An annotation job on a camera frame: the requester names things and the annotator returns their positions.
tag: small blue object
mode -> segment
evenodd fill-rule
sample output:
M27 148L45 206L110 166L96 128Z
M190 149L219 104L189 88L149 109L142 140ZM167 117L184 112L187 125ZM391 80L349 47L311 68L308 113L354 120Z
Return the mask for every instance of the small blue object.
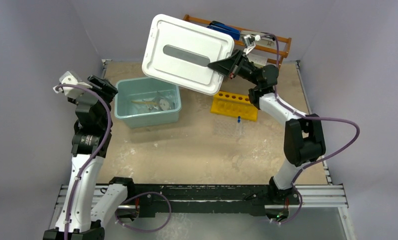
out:
M230 35L234 40L240 39L240 31L218 21L212 21L207 28Z

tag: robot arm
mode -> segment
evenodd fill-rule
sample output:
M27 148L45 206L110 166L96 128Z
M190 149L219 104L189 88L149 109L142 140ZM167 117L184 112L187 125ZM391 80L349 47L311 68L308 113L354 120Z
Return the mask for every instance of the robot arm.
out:
M255 45L251 45L251 42L254 40L253 37L245 36L243 42L246 48L253 48ZM254 88L249 89L250 103L284 126L286 159L269 181L269 195L283 199L292 192L292 182L297 173L326 153L323 128L321 121L305 119L306 113L289 105L276 94L279 69L274 65L256 67L248 60L248 52L236 50L229 58L211 62L208 67L226 77L239 75L255 84Z
M63 210L55 229L44 232L44 240L65 239L64 232L68 234L68 239L103 239L105 226L133 189L133 182L115 178L92 209L96 181L112 135L109 133L106 138L109 119L103 104L92 94L83 94L84 91L77 87L96 93L109 109L118 91L106 79L90 76L88 80L90 84L80 81L75 73L67 71L59 81L74 87L64 86L59 90L54 88L55 92L63 92L68 97L68 102L77 106L75 113L78 119L74 124L71 177Z

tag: metal edge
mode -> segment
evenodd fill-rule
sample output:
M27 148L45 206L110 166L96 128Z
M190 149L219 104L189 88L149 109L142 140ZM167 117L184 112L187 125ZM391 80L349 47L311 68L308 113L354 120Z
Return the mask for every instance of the metal edge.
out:
M102 59L103 62L103 68L102 68L102 79L105 78L106 71L108 69L108 64L109 62L112 62L112 59Z
M92 207L94 207L94 205L96 205L96 203L104 195L100 191L100 188L103 188L104 186L106 185L96 185L92 199ZM345 190L342 185L297 185L296 187L303 197L304 208L339 208L348 206ZM68 186L63 185L56 201L56 209L59 207L62 208L64 205L67 191ZM127 208L127 205L120 205L118 208ZM280 208L280 206L266 205L265 208L273 209Z
M346 235L347 240L357 240L357 236L355 235L354 225L352 224L351 217L348 213L347 207L338 207L340 220L342 222L343 230Z

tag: black bracket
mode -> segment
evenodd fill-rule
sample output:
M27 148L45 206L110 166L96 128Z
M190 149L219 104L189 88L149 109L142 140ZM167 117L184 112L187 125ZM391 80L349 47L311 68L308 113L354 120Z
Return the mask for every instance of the black bracket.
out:
M290 119L284 128L284 155L296 167L315 162L326 153L323 127L320 120Z
M68 239L70 240L104 240L105 229L103 227L91 228L85 232L68 233ZM44 231L43 240L64 240L64 232L58 231L58 229L49 229Z

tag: wooden rack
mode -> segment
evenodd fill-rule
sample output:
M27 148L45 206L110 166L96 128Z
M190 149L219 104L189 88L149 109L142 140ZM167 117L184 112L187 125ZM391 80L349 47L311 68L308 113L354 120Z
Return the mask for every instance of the wooden rack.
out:
M187 22L191 22L191 23L199 23L199 24L205 24L205 25L209 25L211 23L211 21L209 21L209 20L205 20L205 19L201 19L201 18L197 18L197 17L192 17L192 16L189 16L188 14L184 15L183 20L187 21ZM237 29L239 31L252 31L252 30L249 30L249 29L246 29L246 28L242 28L242 27L238 27L238 26L231 26L231 25L228 25L228 26L230 26L232 28L235 28L235 29ZM277 39L281 43L286 43L286 45L284 46L283 51L279 51L280 60L278 62L278 67L280 68L282 66L283 59L287 58L288 55L289 55L289 50L291 49L292 38L291 37L285 38L285 37L282 37L282 36L277 36ZM234 40L234 43L236 45L239 45L239 46L244 46L243 42L239 41L239 40ZM263 51L263 52L267 52L267 53L270 53L270 54L277 54L277 51L275 49L273 49L273 48L270 48L270 47L257 45L255 47L255 49ZM270 64L276 64L277 63L276 59L272 59L272 58L268 58L267 62L270 63Z

